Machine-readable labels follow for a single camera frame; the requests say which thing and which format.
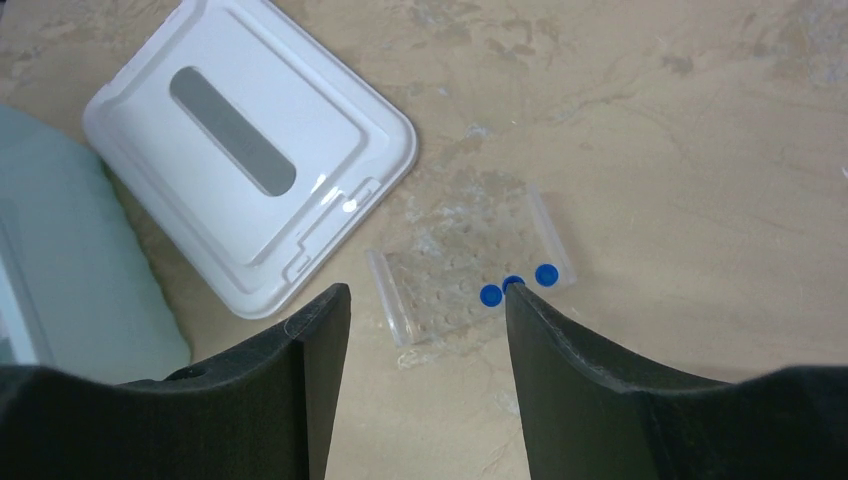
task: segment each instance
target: gray rectangular window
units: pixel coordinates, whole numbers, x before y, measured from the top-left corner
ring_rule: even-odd
[[[267,195],[280,196],[294,184],[296,169],[193,67],[171,79],[171,96]]]

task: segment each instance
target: marble countertop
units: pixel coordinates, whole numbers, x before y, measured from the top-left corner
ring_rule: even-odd
[[[11,0],[0,101],[84,141],[86,102],[177,0]],[[281,0],[415,123],[419,163],[302,292],[353,324],[327,478],[526,479],[506,338],[397,349],[365,249],[428,185],[544,192],[564,313],[724,380],[846,363],[848,2]],[[120,186],[195,358],[249,337]]]

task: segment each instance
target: clear plastic tray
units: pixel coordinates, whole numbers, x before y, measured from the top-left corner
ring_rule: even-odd
[[[576,281],[532,185],[508,198],[475,199],[471,209],[446,200],[427,221],[425,235],[367,252],[398,346],[501,315],[494,287],[502,292],[508,278],[520,277],[543,297]]]

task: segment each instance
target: plastic container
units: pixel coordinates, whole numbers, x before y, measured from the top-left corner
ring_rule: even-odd
[[[189,361],[99,158],[0,105],[0,363],[121,383]]]
[[[86,135],[237,315],[271,315],[409,171],[409,120],[271,2],[185,0]]]
[[[398,346],[502,315],[512,282],[550,297],[577,280],[534,186],[445,203],[429,215],[424,235],[367,252]]]

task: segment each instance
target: blue bottle cap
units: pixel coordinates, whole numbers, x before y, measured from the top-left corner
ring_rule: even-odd
[[[509,286],[510,283],[520,283],[524,285],[524,279],[518,275],[510,275],[504,279],[503,291],[506,292],[506,287]]]
[[[543,263],[536,269],[536,281],[543,287],[553,287],[559,280],[559,270],[550,263]]]
[[[480,301],[487,307],[497,307],[503,299],[503,293],[497,285],[486,285],[480,290]]]

